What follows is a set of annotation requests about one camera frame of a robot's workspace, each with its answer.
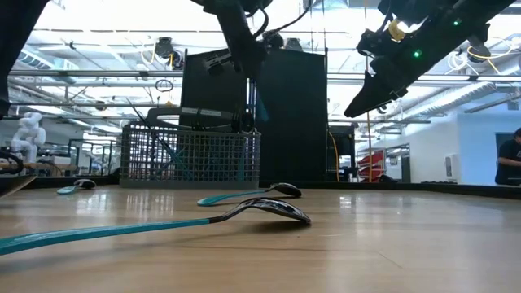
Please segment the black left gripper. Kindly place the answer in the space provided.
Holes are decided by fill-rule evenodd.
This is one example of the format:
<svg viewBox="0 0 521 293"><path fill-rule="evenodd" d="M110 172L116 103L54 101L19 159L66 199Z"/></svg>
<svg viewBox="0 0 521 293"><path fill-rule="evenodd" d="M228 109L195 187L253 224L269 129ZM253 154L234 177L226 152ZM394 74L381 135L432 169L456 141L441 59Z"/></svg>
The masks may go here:
<svg viewBox="0 0 521 293"><path fill-rule="evenodd" d="M227 41L227 52L223 55L215 53L204 59L204 68L210 75L216 76L224 72L225 66L230 65L246 78L256 78L261 71L268 49L280 49L284 44L279 33L268 31L261 36L260 41L255 40L251 33L232 37L231 41Z"/></svg>

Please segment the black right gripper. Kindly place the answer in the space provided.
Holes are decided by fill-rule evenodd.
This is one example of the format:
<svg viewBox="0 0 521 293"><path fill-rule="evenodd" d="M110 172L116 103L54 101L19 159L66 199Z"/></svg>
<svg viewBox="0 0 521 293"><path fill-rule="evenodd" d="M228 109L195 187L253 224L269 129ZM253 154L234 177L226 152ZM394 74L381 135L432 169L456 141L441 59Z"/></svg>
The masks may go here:
<svg viewBox="0 0 521 293"><path fill-rule="evenodd" d="M373 58L374 74L365 71L364 84L344 115L353 118L405 96L412 83L464 40L463 27L421 27L408 33L395 53Z"/></svg>

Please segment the thin teal-handled black utensil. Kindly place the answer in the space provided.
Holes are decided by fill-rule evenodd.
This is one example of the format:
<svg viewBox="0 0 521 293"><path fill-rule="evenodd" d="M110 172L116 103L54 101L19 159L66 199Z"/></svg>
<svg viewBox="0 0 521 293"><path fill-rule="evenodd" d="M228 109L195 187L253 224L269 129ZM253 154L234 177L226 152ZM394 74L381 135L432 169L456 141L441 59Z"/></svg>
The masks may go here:
<svg viewBox="0 0 521 293"><path fill-rule="evenodd" d="M183 176L188 176L189 178L194 178L194 174L181 162L177 153L169 146L169 144L159 136L159 134L155 131L155 129L150 125L150 123L145 119L145 117L137 110L137 108L130 102L130 100L126 99L130 107L134 110L135 114L138 116L139 120L148 128L151 133L151 136L157 140L163 149L169 154L170 161L160 167L156 173L156 177L160 177L164 170L168 169L170 165L173 163L178 163L181 165L181 171Z"/></svg>

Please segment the thin yellow vertical pole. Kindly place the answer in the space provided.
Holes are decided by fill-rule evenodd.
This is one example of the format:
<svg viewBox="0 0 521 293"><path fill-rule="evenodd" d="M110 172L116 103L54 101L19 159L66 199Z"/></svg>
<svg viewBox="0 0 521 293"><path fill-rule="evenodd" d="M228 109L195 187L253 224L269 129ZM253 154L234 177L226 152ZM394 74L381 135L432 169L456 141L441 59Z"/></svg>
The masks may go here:
<svg viewBox="0 0 521 293"><path fill-rule="evenodd" d="M365 20L365 27L368 29L368 17L367 17L367 8L368 8L368 0L363 0L364 2L364 20ZM366 73L369 73L369 57L366 56ZM367 136L368 136L368 158L369 158L369 172L368 172L368 183L373 182L373 161L372 161L372 141L371 141L371 130L370 130L370 112L366 112L366 126L367 126Z"/></svg>

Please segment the black cabinet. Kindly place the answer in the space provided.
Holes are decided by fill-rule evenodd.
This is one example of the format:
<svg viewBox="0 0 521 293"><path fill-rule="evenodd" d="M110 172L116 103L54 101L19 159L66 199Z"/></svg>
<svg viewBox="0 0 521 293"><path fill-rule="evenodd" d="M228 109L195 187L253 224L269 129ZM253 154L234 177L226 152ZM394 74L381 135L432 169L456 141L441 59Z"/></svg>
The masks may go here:
<svg viewBox="0 0 521 293"><path fill-rule="evenodd" d="M353 126L330 126L326 149L327 178L331 181L351 181L357 175Z"/></svg>

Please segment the red storage bins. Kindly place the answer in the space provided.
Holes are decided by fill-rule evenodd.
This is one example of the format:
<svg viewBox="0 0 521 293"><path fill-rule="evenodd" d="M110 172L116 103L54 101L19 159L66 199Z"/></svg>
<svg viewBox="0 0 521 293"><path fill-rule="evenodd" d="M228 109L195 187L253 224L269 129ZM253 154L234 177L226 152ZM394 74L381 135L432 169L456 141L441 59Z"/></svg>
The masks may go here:
<svg viewBox="0 0 521 293"><path fill-rule="evenodd" d="M385 173L385 153L377 150L357 162L360 182L377 182Z"/></svg>

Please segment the grey mesh cutlery basket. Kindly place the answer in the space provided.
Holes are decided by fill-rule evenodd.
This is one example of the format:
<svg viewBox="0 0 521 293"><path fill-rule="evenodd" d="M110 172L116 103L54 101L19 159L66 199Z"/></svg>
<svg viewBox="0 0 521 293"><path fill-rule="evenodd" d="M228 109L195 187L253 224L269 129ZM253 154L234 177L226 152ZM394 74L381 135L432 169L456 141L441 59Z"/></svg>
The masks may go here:
<svg viewBox="0 0 521 293"><path fill-rule="evenodd" d="M169 154L139 120L123 128L120 185L143 189L256 189L260 180L261 134L235 133L233 113L192 107L153 107L145 119L194 174L183 176Z"/></svg>

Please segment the grey horizontal beam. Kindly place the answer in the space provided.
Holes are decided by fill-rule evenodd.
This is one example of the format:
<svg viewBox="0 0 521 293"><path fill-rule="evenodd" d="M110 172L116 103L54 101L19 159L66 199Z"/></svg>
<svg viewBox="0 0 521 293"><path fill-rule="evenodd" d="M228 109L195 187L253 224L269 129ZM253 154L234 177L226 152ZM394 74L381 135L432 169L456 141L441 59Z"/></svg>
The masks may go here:
<svg viewBox="0 0 521 293"><path fill-rule="evenodd" d="M183 71L108 71L108 70L11 70L14 77L182 77ZM498 81L521 82L521 76L422 75L419 81Z"/></svg>

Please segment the person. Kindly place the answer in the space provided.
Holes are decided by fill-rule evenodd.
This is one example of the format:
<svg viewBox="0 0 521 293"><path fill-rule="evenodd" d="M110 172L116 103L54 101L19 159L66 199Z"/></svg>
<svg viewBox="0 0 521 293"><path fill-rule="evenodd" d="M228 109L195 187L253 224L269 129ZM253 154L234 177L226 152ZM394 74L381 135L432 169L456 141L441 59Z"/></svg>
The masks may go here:
<svg viewBox="0 0 521 293"><path fill-rule="evenodd" d="M514 132L512 139L499 147L495 183L521 186L521 128Z"/></svg>

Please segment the wooden workbench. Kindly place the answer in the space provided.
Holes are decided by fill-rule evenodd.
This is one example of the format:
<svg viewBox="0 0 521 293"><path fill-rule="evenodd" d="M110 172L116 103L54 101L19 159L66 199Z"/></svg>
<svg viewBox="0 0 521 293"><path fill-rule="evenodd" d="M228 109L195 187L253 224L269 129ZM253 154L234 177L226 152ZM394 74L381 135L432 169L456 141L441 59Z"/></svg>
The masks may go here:
<svg viewBox="0 0 521 293"><path fill-rule="evenodd" d="M12 176L8 171L16 170L18 164L0 162L0 177ZM24 164L24 169L16 176L35 175L38 177L71 177L77 172L77 166L70 164L32 163Z"/></svg>

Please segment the white ribbed air duct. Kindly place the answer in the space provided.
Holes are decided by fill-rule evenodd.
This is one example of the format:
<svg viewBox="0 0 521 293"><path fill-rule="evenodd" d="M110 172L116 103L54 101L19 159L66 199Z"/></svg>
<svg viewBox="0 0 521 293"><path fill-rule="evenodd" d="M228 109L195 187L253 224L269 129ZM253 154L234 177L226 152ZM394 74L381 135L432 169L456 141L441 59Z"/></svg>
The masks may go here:
<svg viewBox="0 0 521 293"><path fill-rule="evenodd" d="M496 91L496 85L490 81L481 81L464 87L451 88L411 107L404 113L403 118L409 120L419 116L434 116Z"/></svg>

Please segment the black table edge rail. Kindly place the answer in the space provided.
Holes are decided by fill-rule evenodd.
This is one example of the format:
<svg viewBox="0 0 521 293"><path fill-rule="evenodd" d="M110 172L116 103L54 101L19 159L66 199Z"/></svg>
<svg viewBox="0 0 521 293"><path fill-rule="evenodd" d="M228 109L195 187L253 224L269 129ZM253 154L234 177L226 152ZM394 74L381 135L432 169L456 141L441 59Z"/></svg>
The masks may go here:
<svg viewBox="0 0 521 293"><path fill-rule="evenodd" d="M98 186L116 186L117 180L109 176L85 177L92 179ZM71 185L75 177L37 177L23 189L60 188ZM494 199L521 200L520 186L480 186L442 183L351 183L334 181L296 181L291 182L300 189L312 190L391 190L425 191L454 195L473 195Z"/></svg>

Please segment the white wall box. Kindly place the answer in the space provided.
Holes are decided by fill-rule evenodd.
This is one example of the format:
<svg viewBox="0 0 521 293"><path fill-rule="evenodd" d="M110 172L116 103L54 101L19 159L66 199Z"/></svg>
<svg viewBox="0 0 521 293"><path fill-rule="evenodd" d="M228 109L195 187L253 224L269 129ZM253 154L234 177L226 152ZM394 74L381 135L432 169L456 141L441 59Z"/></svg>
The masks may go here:
<svg viewBox="0 0 521 293"><path fill-rule="evenodd" d="M445 176L448 181L458 180L458 155L448 154L444 158Z"/></svg>

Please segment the small teal-handled black spoon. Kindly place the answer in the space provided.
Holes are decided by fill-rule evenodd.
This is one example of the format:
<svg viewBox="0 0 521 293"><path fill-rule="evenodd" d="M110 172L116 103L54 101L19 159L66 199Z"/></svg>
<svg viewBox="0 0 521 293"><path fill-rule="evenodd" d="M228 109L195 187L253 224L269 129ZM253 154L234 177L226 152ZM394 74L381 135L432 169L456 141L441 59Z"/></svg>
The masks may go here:
<svg viewBox="0 0 521 293"><path fill-rule="evenodd" d="M272 184L269 188L267 188L265 190L254 190L254 191L247 191L247 192L242 192L242 193L237 193L237 194L217 195L217 196L213 196L213 197L203 198L203 199L200 199L197 201L197 205L201 206L201 207L209 207L209 206L212 206L215 203L221 202L222 200L225 200L225 199L238 198L238 197L242 197L242 196L246 196L246 195L261 195L261 194L269 193L270 191L273 191L273 190L276 190L279 193L289 195L294 198L299 198L302 196L301 191L296 186L294 186L290 183L279 182L279 183Z"/></svg>
<svg viewBox="0 0 521 293"><path fill-rule="evenodd" d="M65 186L56 191L58 195L72 195L78 190L93 190L97 184L90 179L78 179L71 186Z"/></svg>

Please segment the silver air duct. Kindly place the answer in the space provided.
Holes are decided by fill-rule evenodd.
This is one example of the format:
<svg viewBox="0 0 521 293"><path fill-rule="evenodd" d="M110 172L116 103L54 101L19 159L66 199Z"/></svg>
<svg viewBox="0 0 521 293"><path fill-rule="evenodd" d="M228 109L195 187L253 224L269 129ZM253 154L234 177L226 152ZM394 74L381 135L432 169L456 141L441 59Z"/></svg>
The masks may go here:
<svg viewBox="0 0 521 293"><path fill-rule="evenodd" d="M78 70L74 62L48 55L35 46L26 44L19 53L12 70Z"/></svg>

